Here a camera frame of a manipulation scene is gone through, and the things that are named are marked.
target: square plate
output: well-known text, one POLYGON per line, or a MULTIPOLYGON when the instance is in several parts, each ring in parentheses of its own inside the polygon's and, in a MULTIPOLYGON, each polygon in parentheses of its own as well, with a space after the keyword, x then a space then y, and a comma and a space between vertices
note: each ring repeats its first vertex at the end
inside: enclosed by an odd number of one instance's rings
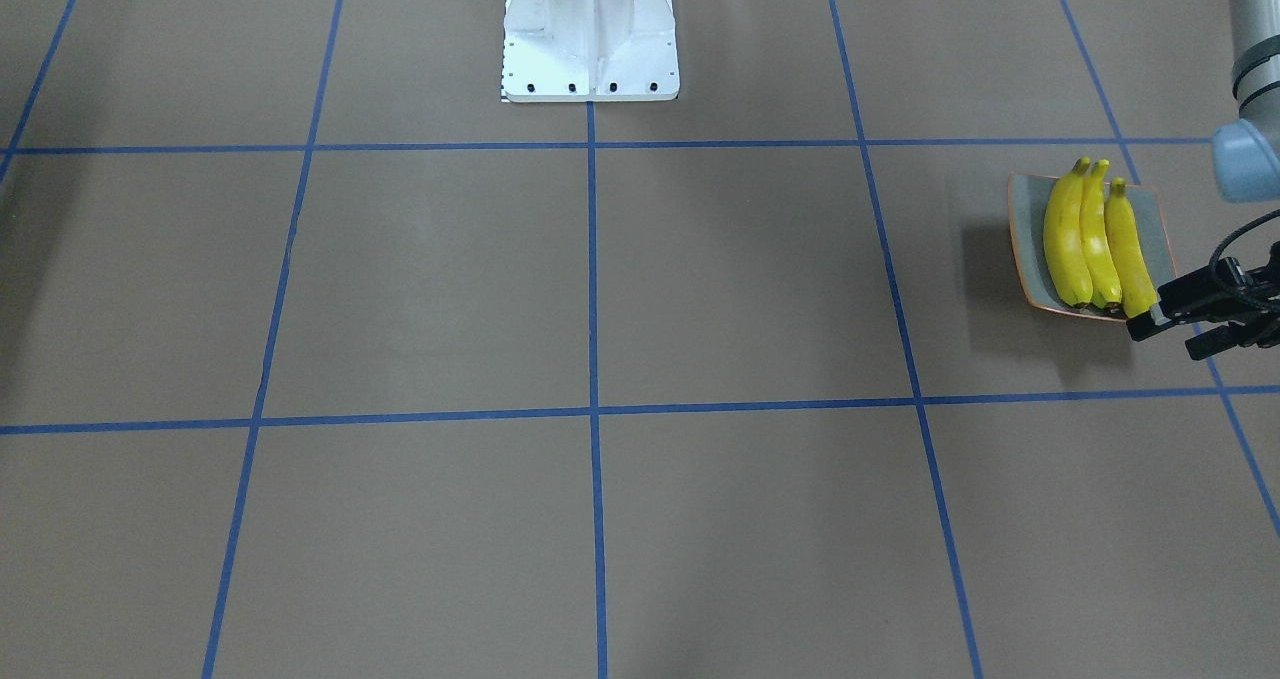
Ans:
MULTIPOLYGON (((1014 261, 1018 264, 1023 293, 1036 309, 1085 319, 1124 322, 1124 315, 1110 314, 1094 306, 1075 309, 1057 297, 1048 264, 1044 263, 1042 231, 1044 209, 1055 182, 1057 177, 1018 173, 1009 177, 1009 233, 1014 242, 1014 261)), ((1133 204, 1138 241, 1142 243, 1142 258, 1147 260, 1151 283, 1160 287, 1174 281, 1178 270, 1174 268, 1174 254, 1165 231, 1165 213, 1156 190, 1129 184, 1129 202, 1133 204)))

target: light blue robot joint cap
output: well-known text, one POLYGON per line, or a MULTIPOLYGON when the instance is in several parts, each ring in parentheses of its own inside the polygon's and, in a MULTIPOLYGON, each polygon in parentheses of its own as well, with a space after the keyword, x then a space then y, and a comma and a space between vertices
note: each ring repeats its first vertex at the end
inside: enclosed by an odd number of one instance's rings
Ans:
POLYGON ((1266 201, 1280 197, 1280 158, 1248 119, 1213 132, 1213 170, 1228 201, 1266 201))

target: grid line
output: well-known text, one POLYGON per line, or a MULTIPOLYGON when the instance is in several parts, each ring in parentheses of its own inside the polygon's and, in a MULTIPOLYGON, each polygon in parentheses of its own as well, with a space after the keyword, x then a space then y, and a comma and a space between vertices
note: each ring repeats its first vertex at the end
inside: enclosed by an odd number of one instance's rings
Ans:
MULTIPOLYGON (((1280 384, 1253 384, 1225 387, 1230 396, 1280 395, 1280 384)), ((1028 392, 1005 395, 924 395, 920 401, 928 406, 1033 404, 1070 401, 1138 401, 1151 398, 1178 398, 1217 396, 1217 387, 1181 387, 1155 389, 1101 389, 1075 392, 1028 392)), ((742 402, 692 404, 636 404, 602 405, 595 410, 600 416, 636 416, 653 414, 736 414, 758 411, 804 410, 855 410, 914 406, 915 397, 837 398, 837 400, 781 400, 742 402)), ((271 427, 332 427, 364 424, 429 424, 445 421, 507 421, 513 419, 553 419, 564 416, 590 416, 590 406, 558 406, 543 409, 475 409, 452 411, 404 411, 385 414, 312 414, 293 416, 262 416, 261 419, 160 419, 142 421, 86 421, 56 424, 0 425, 4 436, 42 434, 101 434, 111 432, 163 432, 200 429, 247 429, 252 424, 271 427)))
MULTIPOLYGON (((1075 37, 1075 45, 1080 50, 1080 58, 1084 60, 1084 65, 1089 70, 1089 77, 1093 78, 1093 87, 1098 92, 1098 100, 1102 102, 1102 109, 1106 110, 1107 122, 1111 123, 1111 129, 1115 132, 1116 141, 1120 145, 1120 151, 1124 155, 1125 165, 1129 168, 1133 182, 1139 184, 1142 183, 1142 178, 1138 174, 1138 167, 1134 164, 1133 155, 1129 154, 1129 145, 1124 138, 1124 133, 1120 131, 1120 123, 1116 120, 1115 111, 1111 109, 1111 101, 1107 100, 1107 92, 1102 87, 1102 79, 1098 77, 1097 69, 1093 68, 1093 59, 1089 56, 1089 50, 1084 45, 1084 37, 1080 33, 1079 26, 1075 23, 1075 15, 1071 13, 1071 5, 1069 0, 1059 0, 1059 3, 1062 5, 1062 14, 1066 17, 1066 23, 1071 28, 1071 35, 1075 37)), ((1201 333, 1201 327, 1198 324, 1196 325, 1196 333, 1201 333)), ((1217 388, 1217 395, 1222 401, 1222 410, 1226 413, 1226 419, 1231 424, 1231 430, 1235 433, 1235 442, 1240 446, 1240 452, 1244 455, 1244 461, 1249 468, 1249 474, 1253 477, 1253 482, 1257 486, 1258 495, 1262 498, 1262 505, 1267 511, 1267 516, 1271 519, 1271 528, 1275 529, 1276 537, 1280 538, 1280 512, 1276 511, 1271 491, 1267 488, 1266 479, 1262 478, 1262 471, 1258 469, 1257 460, 1253 456, 1253 448, 1249 446, 1249 438, 1235 414, 1235 406, 1231 404, 1231 396, 1230 392, 1226 391, 1225 382, 1222 382, 1222 374, 1219 372, 1217 363, 1213 357, 1206 359, 1204 364, 1208 366, 1208 372, 1213 378, 1213 386, 1217 388)))
POLYGON ((9 165, 13 164, 18 143, 22 142, 22 135, 27 131, 27 123, 31 120, 31 113, 36 109, 40 90, 45 86, 45 77, 49 76, 49 67, 54 63, 58 46, 63 42, 63 33, 67 32, 67 24, 76 10, 76 1, 67 0, 67 5, 63 6, 63 14, 58 19, 58 28, 54 29, 54 37, 49 41, 49 50, 45 51, 45 59, 41 60, 36 78, 31 83, 31 92, 27 94, 27 101, 22 106, 22 115, 18 118, 18 124, 13 128, 13 136, 9 137, 9 149, 5 151, 4 159, 0 159, 0 182, 4 182, 5 176, 9 173, 9 165))
POLYGON ((884 275, 888 282, 890 295, 893 300, 893 314, 897 319, 897 331, 902 342, 902 359, 906 363, 906 373, 911 380, 911 398, 915 405, 915 416, 920 427, 920 439, 924 445, 924 456, 928 461, 929 479, 933 483, 933 498, 937 502, 938 523, 942 528, 942 541, 947 551, 947 562, 951 568, 951 583, 955 587, 956 607, 960 612, 960 623, 964 628, 965 644, 969 650, 969 664, 974 679, 983 679, 982 657, 978 652, 978 639, 974 634, 973 620, 969 615, 969 597, 965 592, 964 573, 960 569, 960 556, 956 552, 955 536, 951 530, 951 514, 947 510, 946 492, 942 487, 942 475, 938 470, 937 454, 933 450, 933 432, 929 428, 929 416, 920 392, 920 378, 915 369, 915 356, 911 351, 911 336, 906 324, 906 313, 902 307, 902 297, 897 286, 897 277, 893 270, 893 252, 890 247, 888 232, 884 228, 884 215, 881 211, 879 192, 876 187, 876 170, 872 165, 870 147, 867 145, 867 135, 863 129, 863 114, 858 104, 858 87, 854 82, 854 72, 849 60, 849 49, 845 42, 845 31, 840 19, 840 5, 836 0, 827 0, 831 8, 831 23, 836 32, 836 46, 840 50, 841 67, 845 73, 845 87, 849 92, 849 106, 854 117, 854 128, 861 142, 860 152, 863 169, 867 174, 867 191, 870 197, 872 213, 876 215, 876 233, 879 237, 881 251, 884 255, 884 275))
MULTIPOLYGON (((1204 145, 1207 137, 1125 137, 1129 145, 1204 145)), ((792 140, 689 140, 689 141, 598 141, 598 150, 626 149, 767 149, 831 146, 1070 146, 1119 145, 1115 137, 886 137, 886 138, 792 138, 792 140)), ((228 145, 120 145, 36 146, 5 149, 5 156, 63 156, 115 154, 252 154, 305 151, 548 151, 588 149, 585 141, 477 141, 477 142, 314 142, 228 145)))
POLYGON ((591 421, 591 518, 595 542, 595 662, 609 676, 608 584, 604 557, 604 473, 600 459, 599 234, 596 232, 595 104, 586 102, 588 386, 591 421))
POLYGON ((600 416, 636 415, 636 414, 681 414, 681 413, 739 413, 739 411, 791 411, 791 410, 818 410, 818 409, 874 409, 874 407, 905 407, 914 406, 918 414, 922 438, 929 464, 931 479, 938 503, 940 520, 942 523, 948 561, 951 562, 952 578, 956 583, 957 601, 960 603, 961 618, 964 620, 965 635, 969 644, 970 660, 975 679, 980 679, 982 667, 978 657, 977 641, 973 634, 973 625, 969 618, 968 601, 964 592, 960 573, 959 557, 955 550, 954 537, 951 537, 950 519, 946 509, 946 500, 942 492, 942 482, 937 468, 937 459, 933 455, 932 437, 925 407, 932 405, 961 405, 961 404, 1009 404, 1009 402, 1041 402, 1041 401, 1098 401, 1098 400, 1126 400, 1126 398, 1153 398, 1153 397, 1190 397, 1190 396, 1220 396, 1224 407, 1233 424, 1242 451, 1254 475, 1254 480, 1267 505, 1272 524, 1280 533, 1280 518, 1276 515, 1275 502, 1267 492, 1266 483, 1258 470, 1244 430, 1231 405, 1231 395, 1277 395, 1280 386, 1243 386, 1228 387, 1221 375, 1210 361, 1210 370, 1215 382, 1213 387, 1192 387, 1171 389, 1119 389, 1119 391, 1084 391, 1084 392, 1041 392, 1041 393, 1007 393, 1007 395, 970 395, 970 396, 924 396, 920 391, 919 378, 915 370, 914 356, 910 346, 910 337, 901 305, 893 272, 892 255, 888 237, 879 208, 878 192, 874 183, 874 173, 868 149, 872 146, 968 146, 968 145, 1119 145, 1134 181, 1138 182, 1138 172, 1134 168, 1129 154, 1129 145, 1208 145, 1208 138, 1201 137, 1125 137, 1120 132, 1119 123, 1111 111, 1102 83, 1092 65, 1084 40, 1075 27, 1074 17, 1070 13, 1068 0, 1060 0, 1068 17, 1068 22, 1075 36, 1078 47, 1089 69, 1091 77, 1100 94, 1100 99, 1106 110, 1108 122, 1115 132, 1114 137, 941 137, 941 138, 868 138, 864 136, 861 115, 858 105, 856 90, 845 45, 845 37, 838 18, 836 0, 828 0, 836 32, 836 41, 840 49, 841 60, 845 69, 846 86, 849 91, 850 108, 858 131, 856 138, 814 138, 814 140, 750 140, 750 141, 614 141, 599 142, 595 137, 595 109, 588 104, 588 140, 585 142, 398 142, 398 143, 317 143, 316 133, 323 109, 324 94, 328 73, 333 59, 334 42, 337 38, 338 23, 343 0, 335 0, 330 19, 329 38, 325 49, 325 58, 321 67, 320 82, 316 90, 316 100, 312 111, 311 128, 307 142, 298 145, 211 145, 211 146, 104 146, 104 147, 37 147, 19 149, 18 143, 27 127, 28 119, 36 104, 40 88, 47 74, 49 67, 60 44, 64 28, 68 24, 70 13, 77 0, 68 0, 59 27, 50 44, 49 51, 33 82, 31 94, 23 109, 22 118, 10 137, 8 147, 0 151, 0 181, 4 179, 12 160, 15 156, 32 155, 122 155, 122 154, 234 154, 234 152, 300 152, 303 154, 300 182, 294 197, 294 208, 291 218, 289 233, 285 241, 284 258, 282 261, 280 278, 278 282, 276 300, 273 306, 271 324, 268 333, 266 347, 264 350, 264 366, 259 392, 255 398, 253 414, 250 418, 232 419, 189 419, 189 420, 154 420, 154 421, 116 421, 116 423, 83 423, 83 424, 32 424, 0 427, 0 436, 17 434, 54 434, 54 433, 106 433, 125 430, 211 430, 211 429, 248 429, 246 441, 246 455, 241 471, 241 480, 237 489, 236 509, 233 511, 232 525, 228 536, 227 556, 224 557, 223 574, 219 585, 218 602, 215 605, 214 620, 210 629, 210 642, 205 656, 205 678, 212 675, 214 661, 218 651, 218 637, 225 610, 227 592, 232 569, 234 564, 236 542, 239 524, 243 518, 244 501, 247 497, 250 475, 252 471, 253 452, 259 429, 262 427, 307 427, 307 425, 339 425, 339 424, 383 424, 406 421, 470 421, 470 420, 511 420, 511 419, 539 419, 553 416, 588 416, 591 421, 591 470, 593 470, 593 510, 595 521, 595 553, 596 553, 596 641, 598 641, 598 670, 602 679, 608 676, 607 653, 607 621, 605 621, 605 565, 604 565, 604 527, 603 527, 603 488, 602 488, 602 461, 600 461, 600 416), (717 402, 717 404, 669 404, 669 405, 618 405, 602 406, 599 401, 599 366, 598 366, 598 245, 596 245, 596 152, 598 150, 630 150, 630 149, 749 149, 749 147, 823 147, 823 146, 849 146, 861 150, 861 159, 867 174, 868 188, 873 211, 876 214, 877 232, 881 240, 886 273, 890 281, 895 313, 899 322, 900 338, 902 341, 904 359, 911 380, 913 396, 887 397, 887 398, 851 398, 851 400, 796 400, 796 401, 762 401, 762 402, 717 402), (316 415, 316 416, 264 416, 265 398, 274 357, 275 340, 278 337, 280 314, 287 291, 291 250, 297 234, 297 222, 306 193, 307 177, 311 160, 316 151, 494 151, 494 150, 585 150, 588 154, 588 183, 589 183, 589 343, 590 343, 590 405, 586 407, 549 407, 549 409, 516 409, 516 410, 475 410, 475 411, 434 411, 434 413, 403 413, 403 414, 361 414, 361 415, 316 415))
POLYGON ((230 528, 227 533, 227 551, 223 556, 223 569, 218 583, 218 597, 214 602, 214 616, 209 626, 209 644, 205 648, 202 679, 212 679, 214 664, 218 660, 218 643, 221 637, 223 619, 227 610, 227 596, 230 591, 232 571, 236 566, 236 548, 239 543, 241 523, 244 518, 244 503, 248 497, 250 478, 253 473, 253 456, 257 450, 257 437, 261 428, 262 410, 266 405, 266 392, 271 379, 271 361, 275 359, 275 341, 280 331, 280 316, 284 311, 284 295, 289 286, 289 269, 293 254, 293 241, 298 234, 298 217, 302 214, 302 201, 307 192, 307 178, 311 173, 311 159, 316 135, 320 131, 320 114, 324 110, 325 87, 329 82, 329 68, 333 64, 333 50, 338 40, 338 23, 342 18, 343 0, 334 0, 329 19, 329 33, 325 41, 324 61, 320 65, 320 81, 316 86, 315 105, 311 110, 311 127, 307 133, 308 149, 302 156, 302 169, 298 173, 298 188, 293 199, 293 213, 289 218, 289 232, 284 241, 284 258, 280 260, 280 277, 275 288, 275 304, 271 309, 271 323, 266 333, 266 347, 262 350, 262 377, 253 400, 253 415, 244 442, 244 460, 241 465, 239 483, 236 489, 236 505, 232 510, 230 528))

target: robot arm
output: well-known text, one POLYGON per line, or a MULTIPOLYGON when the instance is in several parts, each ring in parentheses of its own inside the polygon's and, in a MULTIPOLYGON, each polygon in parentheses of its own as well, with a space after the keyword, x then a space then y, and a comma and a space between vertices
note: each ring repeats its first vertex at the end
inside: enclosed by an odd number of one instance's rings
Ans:
POLYGON ((1213 133, 1217 187, 1228 201, 1280 197, 1280 0, 1230 0, 1240 118, 1213 133))
MULTIPOLYGON (((1240 118, 1213 133, 1213 170, 1228 201, 1280 199, 1280 0, 1230 0, 1235 64, 1231 91, 1240 118)), ((1201 360, 1233 347, 1280 346, 1280 242, 1267 264, 1243 269, 1222 258, 1230 242, 1280 210, 1244 224, 1222 241, 1208 264, 1160 287, 1160 302, 1129 320, 1143 341, 1178 324, 1221 324, 1188 340, 1201 360)))

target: yellow banana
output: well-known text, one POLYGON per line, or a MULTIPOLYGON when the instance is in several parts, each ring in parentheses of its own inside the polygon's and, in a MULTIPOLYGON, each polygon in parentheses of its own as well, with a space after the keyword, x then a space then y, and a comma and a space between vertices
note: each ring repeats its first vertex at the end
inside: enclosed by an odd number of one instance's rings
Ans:
POLYGON ((1093 300, 1093 279, 1080 246, 1080 205, 1088 169, 1089 158, 1084 156, 1059 178, 1044 210, 1044 260, 1059 299, 1069 306, 1084 306, 1093 300))
POLYGON ((1115 260, 1120 286, 1124 288, 1124 315, 1133 319, 1147 311, 1160 295, 1147 273, 1147 260, 1142 258, 1142 245, 1138 242, 1138 222, 1133 217, 1133 205, 1125 196, 1124 179, 1111 182, 1111 199, 1106 206, 1107 243, 1111 259, 1115 260))
POLYGON ((1100 159, 1089 176, 1084 178, 1084 202, 1080 205, 1080 247, 1084 251, 1084 264, 1089 266, 1093 281, 1093 306, 1115 309, 1123 296, 1116 265, 1111 261, 1107 246, 1103 187, 1111 163, 1100 159))

